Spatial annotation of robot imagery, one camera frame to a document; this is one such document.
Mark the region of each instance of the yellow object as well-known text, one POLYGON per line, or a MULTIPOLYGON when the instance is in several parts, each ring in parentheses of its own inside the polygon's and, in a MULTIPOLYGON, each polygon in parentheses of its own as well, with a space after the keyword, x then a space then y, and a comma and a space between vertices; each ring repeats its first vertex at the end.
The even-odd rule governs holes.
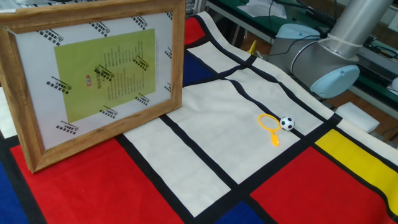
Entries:
POLYGON ((253 42, 253 44, 251 45, 250 50, 248 51, 249 54, 254 55, 254 52, 256 51, 256 45, 257 45, 257 41, 255 40, 253 42))
POLYGON ((329 131, 316 144, 329 155, 387 197, 387 206, 398 214, 398 173, 335 130, 329 131))
POLYGON ((262 114, 262 115, 259 116, 259 123, 260 123, 260 125, 261 125, 264 129, 266 129, 266 130, 268 130, 268 131, 271 132, 271 141, 272 141, 273 145, 274 145, 274 146, 279 146, 278 135, 276 135, 276 131, 278 131, 278 130, 280 129, 280 124, 279 124, 278 119, 276 119, 275 117, 273 117, 273 116, 271 116, 271 115, 269 115, 269 114, 262 114), (274 119, 274 120, 276 121, 276 123, 278 124, 278 128, 276 128, 276 129, 271 129, 271 128, 265 127, 265 126, 261 123, 261 118, 262 118, 263 116, 267 116, 267 117, 270 117, 270 118, 274 119))

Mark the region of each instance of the magnifying glass handle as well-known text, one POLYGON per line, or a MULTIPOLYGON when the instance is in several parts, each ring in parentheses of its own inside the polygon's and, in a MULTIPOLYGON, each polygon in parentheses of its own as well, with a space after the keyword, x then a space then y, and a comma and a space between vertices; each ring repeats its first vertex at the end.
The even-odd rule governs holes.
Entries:
POLYGON ((271 131, 271 141, 274 146, 279 146, 279 139, 278 139, 278 136, 276 135, 275 131, 271 131))

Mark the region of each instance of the toy magnifying glass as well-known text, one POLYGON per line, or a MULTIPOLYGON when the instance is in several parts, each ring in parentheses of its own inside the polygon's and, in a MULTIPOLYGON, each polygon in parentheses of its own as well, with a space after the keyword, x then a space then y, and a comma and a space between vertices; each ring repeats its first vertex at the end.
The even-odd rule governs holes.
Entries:
POLYGON ((269 115, 269 114, 262 114, 262 115, 259 116, 259 124, 260 124, 264 129, 266 129, 266 130, 268 130, 268 131, 271 132, 271 141, 272 141, 273 145, 274 145, 274 146, 279 146, 279 139, 278 139, 278 136, 276 135, 276 131, 278 131, 278 130, 280 129, 280 124, 279 124, 278 119, 276 119, 275 117, 273 117, 273 116, 271 116, 271 115, 269 115), (276 128, 276 129, 271 129, 271 128, 265 127, 265 126, 261 123, 261 118, 262 118, 263 116, 267 116, 267 117, 270 117, 270 118, 274 119, 274 120, 276 121, 276 123, 278 124, 278 128, 276 128))

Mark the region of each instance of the blue fabric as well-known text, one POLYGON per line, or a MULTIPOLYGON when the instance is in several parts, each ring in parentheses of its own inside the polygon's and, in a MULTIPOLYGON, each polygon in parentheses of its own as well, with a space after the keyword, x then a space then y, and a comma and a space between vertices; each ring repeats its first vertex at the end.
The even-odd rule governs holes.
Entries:
POLYGON ((225 215, 223 215, 216 224, 264 224, 257 214, 244 202, 240 202, 225 215))
POLYGON ((207 70, 200 62, 193 57, 185 54, 184 56, 184 73, 183 86, 193 82, 198 82, 204 78, 212 77, 213 74, 207 70))
POLYGON ((0 163, 0 223, 23 224, 29 222, 0 163))

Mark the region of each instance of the red fabric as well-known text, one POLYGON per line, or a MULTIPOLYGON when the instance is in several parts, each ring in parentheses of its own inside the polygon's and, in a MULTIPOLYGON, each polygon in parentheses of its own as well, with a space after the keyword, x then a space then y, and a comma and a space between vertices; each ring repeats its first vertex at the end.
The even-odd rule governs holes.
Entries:
POLYGON ((251 196, 278 223, 393 223, 382 198, 310 147, 251 196))
POLYGON ((48 223, 182 223, 115 139, 36 174, 11 151, 48 223))
POLYGON ((192 44, 195 41, 205 36, 205 32, 201 28, 199 22, 194 18, 190 17, 185 22, 185 45, 192 44))

